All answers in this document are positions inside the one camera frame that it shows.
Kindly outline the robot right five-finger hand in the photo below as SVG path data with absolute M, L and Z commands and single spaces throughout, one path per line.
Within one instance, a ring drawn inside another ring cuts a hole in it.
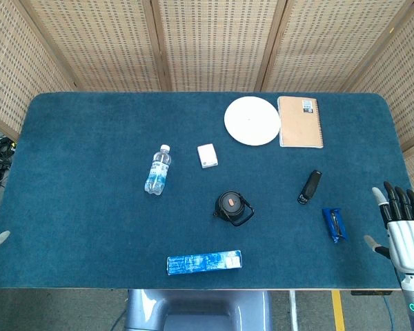
M 369 248 L 390 259 L 394 268 L 404 274 L 414 274 L 414 191 L 393 187 L 384 182 L 387 195 L 379 188 L 371 189 L 379 207 L 389 246 L 385 247 L 373 237 L 364 236 Z

